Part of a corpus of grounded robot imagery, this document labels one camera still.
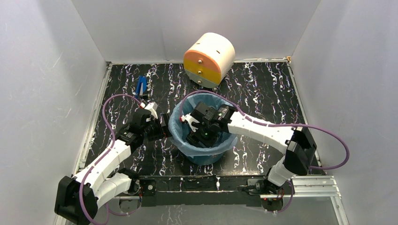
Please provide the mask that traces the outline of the light blue plastic bag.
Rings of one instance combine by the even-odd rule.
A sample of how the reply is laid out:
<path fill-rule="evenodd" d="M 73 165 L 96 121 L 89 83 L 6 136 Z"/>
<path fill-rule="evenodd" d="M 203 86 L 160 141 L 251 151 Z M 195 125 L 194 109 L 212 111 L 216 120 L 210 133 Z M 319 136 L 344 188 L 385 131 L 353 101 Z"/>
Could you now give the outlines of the light blue plastic bag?
<path fill-rule="evenodd" d="M 192 112 L 199 102 L 203 102 L 213 108 L 219 108 L 222 104 L 232 105 L 226 98 L 207 92 L 195 93 L 181 100 L 174 107 L 168 122 L 168 128 L 172 135 L 172 143 L 188 157 L 218 155 L 232 149 L 237 144 L 238 138 L 234 134 L 225 132 L 220 133 L 215 146 L 210 148 L 195 147 L 186 141 L 186 137 L 191 129 L 188 124 L 180 121 L 180 112 L 182 111 L 183 115 Z"/>

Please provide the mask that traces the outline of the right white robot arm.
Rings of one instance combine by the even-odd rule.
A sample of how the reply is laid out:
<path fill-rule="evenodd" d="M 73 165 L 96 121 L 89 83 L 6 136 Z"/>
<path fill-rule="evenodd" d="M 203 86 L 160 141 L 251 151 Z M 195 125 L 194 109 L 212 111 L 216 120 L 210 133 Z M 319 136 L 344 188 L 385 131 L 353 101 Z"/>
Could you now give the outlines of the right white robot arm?
<path fill-rule="evenodd" d="M 295 175 L 307 175 L 317 148 L 306 127 L 267 124 L 226 104 L 215 109 L 199 102 L 180 120 L 191 129 L 186 137 L 191 145 L 213 147 L 218 135 L 224 132 L 252 138 L 280 151 L 284 157 L 270 168 L 264 181 L 265 190 L 270 194 L 277 194 Z"/>

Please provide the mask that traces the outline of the teal plastic trash bin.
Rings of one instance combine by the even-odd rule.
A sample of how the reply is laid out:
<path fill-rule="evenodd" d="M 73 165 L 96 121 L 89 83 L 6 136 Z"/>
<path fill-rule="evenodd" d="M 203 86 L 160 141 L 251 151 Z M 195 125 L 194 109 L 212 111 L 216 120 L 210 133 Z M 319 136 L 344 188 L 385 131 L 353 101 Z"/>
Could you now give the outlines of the teal plastic trash bin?
<path fill-rule="evenodd" d="M 227 148 L 213 147 L 213 148 L 191 148 L 183 151 L 183 154 L 196 165 L 210 165 L 218 160 L 227 151 Z"/>

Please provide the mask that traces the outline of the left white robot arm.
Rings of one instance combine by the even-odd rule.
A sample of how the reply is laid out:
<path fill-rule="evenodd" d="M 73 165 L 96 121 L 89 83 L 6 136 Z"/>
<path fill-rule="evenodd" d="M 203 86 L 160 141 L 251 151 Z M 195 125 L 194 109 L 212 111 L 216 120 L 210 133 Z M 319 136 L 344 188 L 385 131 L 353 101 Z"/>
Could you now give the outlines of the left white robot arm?
<path fill-rule="evenodd" d="M 115 133 L 115 140 L 91 164 L 58 184 L 55 214 L 76 225 L 88 225 L 98 209 L 122 192 L 135 195 L 140 190 L 139 175 L 128 169 L 113 174 L 115 168 L 141 147 L 145 140 L 171 136 L 170 114 L 147 105 L 132 115 L 132 121 Z"/>

